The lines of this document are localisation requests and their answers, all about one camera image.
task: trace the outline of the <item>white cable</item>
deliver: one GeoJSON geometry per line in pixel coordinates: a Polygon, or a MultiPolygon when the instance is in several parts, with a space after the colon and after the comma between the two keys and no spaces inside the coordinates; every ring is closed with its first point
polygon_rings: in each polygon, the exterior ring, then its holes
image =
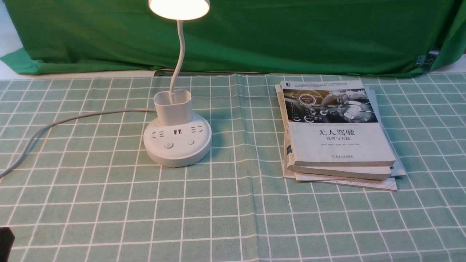
{"type": "Polygon", "coordinates": [[[18,168],[21,165],[23,160],[26,158],[29,150],[32,150],[33,144],[36,141],[36,139],[43,132],[48,131],[50,128],[52,128],[52,127],[54,127],[56,125],[59,125],[59,124],[62,124],[62,123],[65,123],[65,122],[68,122],[68,121],[71,121],[71,120],[83,118],[83,117],[107,115],[107,114],[122,113],[122,112],[154,112],[155,113],[156,111],[154,109],[148,109],[148,108],[133,108],[133,109],[112,110],[112,111],[97,111],[97,112],[90,112],[90,113],[85,113],[85,114],[82,114],[82,115],[77,115],[77,116],[74,116],[74,117],[69,117],[69,118],[66,118],[64,120],[58,120],[58,121],[53,122],[53,123],[51,123],[49,125],[46,125],[46,126],[42,127],[41,129],[39,129],[36,133],[34,133],[34,135],[32,135],[32,137],[27,142],[26,147],[24,148],[24,150],[21,153],[20,157],[18,157],[18,159],[10,167],[8,167],[2,173],[0,173],[0,179],[2,179],[3,177],[5,177],[9,173],[11,173],[13,170],[15,170],[16,168],[18,168]]]}
{"type": "Polygon", "coordinates": [[[181,70],[181,65],[183,65],[183,59],[185,57],[185,37],[183,35],[183,21],[177,20],[178,26],[178,37],[179,37],[179,58],[178,63],[176,65],[175,71],[173,72],[173,76],[171,77],[170,81],[170,103],[175,103],[175,98],[173,97],[173,88],[175,87],[175,81],[178,76],[179,71],[181,70]]]}

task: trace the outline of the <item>green tablecloth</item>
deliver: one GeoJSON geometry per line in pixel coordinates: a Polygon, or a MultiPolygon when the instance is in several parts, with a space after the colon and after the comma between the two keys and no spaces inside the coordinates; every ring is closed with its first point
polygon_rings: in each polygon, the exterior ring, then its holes
{"type": "MultiPolygon", "coordinates": [[[[0,181],[0,226],[16,235],[10,262],[463,261],[465,76],[362,78],[408,172],[395,193],[281,177],[282,79],[179,78],[213,131],[211,152],[187,168],[160,168],[146,155],[141,134],[154,114],[53,128],[0,181]]],[[[0,81],[0,169],[44,124],[153,107],[169,80],[0,81]]]]}

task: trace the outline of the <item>gooseneck lamp arm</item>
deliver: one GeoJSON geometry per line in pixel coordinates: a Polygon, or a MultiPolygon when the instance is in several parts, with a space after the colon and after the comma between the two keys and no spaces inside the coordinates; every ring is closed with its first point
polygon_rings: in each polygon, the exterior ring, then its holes
{"type": "Polygon", "coordinates": [[[173,76],[171,77],[171,81],[170,81],[169,94],[170,94],[171,104],[176,103],[173,88],[175,87],[176,78],[178,77],[179,71],[181,70],[181,66],[183,65],[183,59],[185,57],[185,37],[183,35],[183,21],[177,20],[177,26],[178,26],[178,37],[179,37],[179,58],[178,58],[178,63],[176,65],[175,71],[173,72],[173,76]]]}

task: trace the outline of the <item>book title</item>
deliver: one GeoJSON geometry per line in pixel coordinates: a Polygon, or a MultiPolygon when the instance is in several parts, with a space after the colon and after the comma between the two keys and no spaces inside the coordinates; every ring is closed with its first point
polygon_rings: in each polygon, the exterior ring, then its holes
{"type": "Polygon", "coordinates": [[[326,136],[327,140],[351,140],[351,136],[354,136],[354,130],[352,129],[320,129],[319,136],[326,136]]]}

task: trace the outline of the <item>white pen holder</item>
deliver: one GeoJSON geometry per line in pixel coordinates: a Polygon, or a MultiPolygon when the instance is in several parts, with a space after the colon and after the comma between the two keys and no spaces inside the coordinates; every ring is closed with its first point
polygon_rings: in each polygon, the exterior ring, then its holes
{"type": "Polygon", "coordinates": [[[192,120],[191,93],[187,90],[173,92],[173,104],[170,104],[169,91],[159,92],[154,96],[155,110],[162,126],[186,124],[192,120]]]}

